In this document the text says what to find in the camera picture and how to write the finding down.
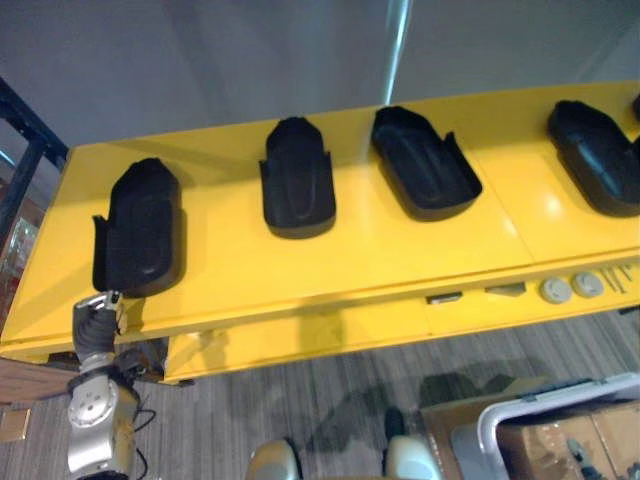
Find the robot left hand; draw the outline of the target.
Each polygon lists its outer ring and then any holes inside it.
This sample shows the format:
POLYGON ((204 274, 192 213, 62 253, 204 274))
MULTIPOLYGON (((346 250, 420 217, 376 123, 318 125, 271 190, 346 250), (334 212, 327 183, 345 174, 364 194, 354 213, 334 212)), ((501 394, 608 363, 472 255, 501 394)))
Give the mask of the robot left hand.
POLYGON ((108 290, 74 305, 73 347, 81 363, 95 355, 115 353, 115 338, 120 333, 123 314, 122 298, 121 292, 108 290))

